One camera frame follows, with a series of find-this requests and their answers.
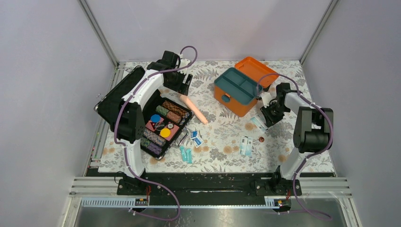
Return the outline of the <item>blue white medicine packet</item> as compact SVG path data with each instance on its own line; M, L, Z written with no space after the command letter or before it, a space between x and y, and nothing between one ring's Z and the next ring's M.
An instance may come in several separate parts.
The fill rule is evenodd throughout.
M256 126L257 129L259 129L262 132L265 132L268 130L268 127L264 123L264 121L259 117L259 116L253 116L250 121Z

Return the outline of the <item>orange medicine box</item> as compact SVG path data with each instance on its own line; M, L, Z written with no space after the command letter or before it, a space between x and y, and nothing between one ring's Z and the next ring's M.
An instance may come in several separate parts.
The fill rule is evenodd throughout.
M258 94L268 91L270 86L279 77L277 72L270 69L265 64L254 59L253 57L246 57L243 60L235 64L233 68L236 68L249 78L257 82L258 85L263 87L263 90ZM228 104L224 104L218 95L222 95L223 91L214 84L214 98L219 101L223 106L228 108L234 114L239 117L245 116L257 103L257 97L248 105L241 105L238 101L231 101Z

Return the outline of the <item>teal divided tray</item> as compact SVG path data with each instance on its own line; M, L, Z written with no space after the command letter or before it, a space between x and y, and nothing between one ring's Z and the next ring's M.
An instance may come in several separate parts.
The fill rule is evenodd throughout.
M223 91L218 98L221 98L224 104L238 101L241 105L248 105L263 90L261 85L236 68L227 69L215 79L214 84Z

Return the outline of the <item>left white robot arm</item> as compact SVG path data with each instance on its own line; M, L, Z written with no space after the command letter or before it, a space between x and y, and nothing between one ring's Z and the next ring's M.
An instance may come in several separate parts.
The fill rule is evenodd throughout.
M146 180L140 177L145 171L140 148L145 130L143 109L161 86L186 95L192 80L187 71L194 62L182 53L165 51L162 59L151 62L139 82L121 97L124 102L115 119L114 141L123 147L124 173L132 177L128 187L135 194L142 194L147 187Z

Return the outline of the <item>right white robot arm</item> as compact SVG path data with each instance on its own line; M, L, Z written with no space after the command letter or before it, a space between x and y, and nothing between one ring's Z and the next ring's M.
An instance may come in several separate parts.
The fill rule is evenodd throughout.
M276 87L276 97L261 108L265 125L272 127L289 112L296 114L294 149L287 161L277 168L278 177L271 182L273 192L278 195L290 189L289 180L296 179L308 159L329 150L333 142L333 110L310 102L299 90L292 90L289 83L280 83Z

